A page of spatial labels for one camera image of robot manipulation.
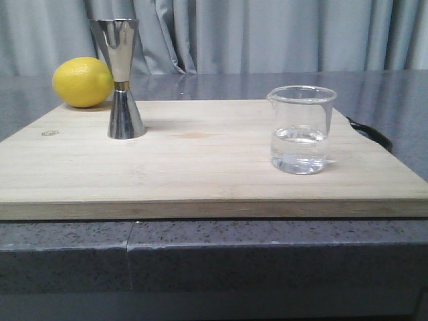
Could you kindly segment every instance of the countertop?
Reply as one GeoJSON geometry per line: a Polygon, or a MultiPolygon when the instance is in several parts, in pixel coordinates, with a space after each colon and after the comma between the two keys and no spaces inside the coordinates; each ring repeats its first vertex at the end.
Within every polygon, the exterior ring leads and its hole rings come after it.
{"type": "MultiPolygon", "coordinates": [[[[130,87],[136,100],[244,100],[290,84],[335,90],[341,113],[428,181],[428,70],[132,75],[130,87]]],[[[0,98],[0,140],[61,103],[50,76],[0,78],[0,98]]],[[[427,285],[426,219],[0,222],[0,299],[24,310],[35,296],[115,294],[103,300],[154,319],[412,314],[427,285]],[[196,295],[205,312],[187,308],[196,295]]]]}

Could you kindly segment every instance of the black handle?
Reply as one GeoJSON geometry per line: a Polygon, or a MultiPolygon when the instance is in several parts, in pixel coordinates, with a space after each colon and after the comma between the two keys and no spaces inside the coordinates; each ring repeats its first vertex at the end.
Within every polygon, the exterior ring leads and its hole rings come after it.
{"type": "Polygon", "coordinates": [[[349,120],[349,124],[351,127],[355,130],[359,130],[361,132],[366,133],[366,135],[373,140],[374,142],[377,142],[380,144],[383,148],[385,148],[389,152],[393,152],[393,144],[392,142],[385,137],[382,133],[378,132],[374,128],[371,128],[370,126],[360,124],[358,122],[355,122],[353,119],[346,117],[349,120]]]}

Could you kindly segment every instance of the gray granite countertop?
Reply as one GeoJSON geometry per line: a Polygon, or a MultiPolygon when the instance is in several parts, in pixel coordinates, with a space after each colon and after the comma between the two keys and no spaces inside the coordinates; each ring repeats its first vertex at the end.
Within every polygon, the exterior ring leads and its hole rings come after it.
{"type": "MultiPolygon", "coordinates": [[[[131,90],[136,100],[262,99],[288,84],[336,90],[339,111],[381,131],[428,181],[428,71],[133,75],[131,90]]],[[[0,99],[0,140],[61,103],[50,76],[0,78],[0,99]]],[[[342,315],[411,314],[425,286],[426,219],[0,222],[0,298],[288,291],[311,304],[346,293],[342,315]]]]}

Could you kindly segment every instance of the glass beaker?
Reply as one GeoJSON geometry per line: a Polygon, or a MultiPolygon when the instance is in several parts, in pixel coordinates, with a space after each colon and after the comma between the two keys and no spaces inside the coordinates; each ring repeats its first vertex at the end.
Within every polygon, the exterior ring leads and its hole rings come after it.
{"type": "Polygon", "coordinates": [[[333,90],[316,86],[284,86],[267,99],[275,110],[271,162],[293,174],[320,172],[327,161],[333,90]]]}

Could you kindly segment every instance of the jigger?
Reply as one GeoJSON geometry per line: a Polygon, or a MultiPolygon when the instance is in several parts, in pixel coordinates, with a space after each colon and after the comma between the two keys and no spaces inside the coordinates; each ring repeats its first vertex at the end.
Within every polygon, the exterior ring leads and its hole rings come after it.
{"type": "Polygon", "coordinates": [[[146,129],[129,89],[138,19],[90,20],[90,27],[114,80],[108,136],[114,139],[142,136],[146,129]]]}

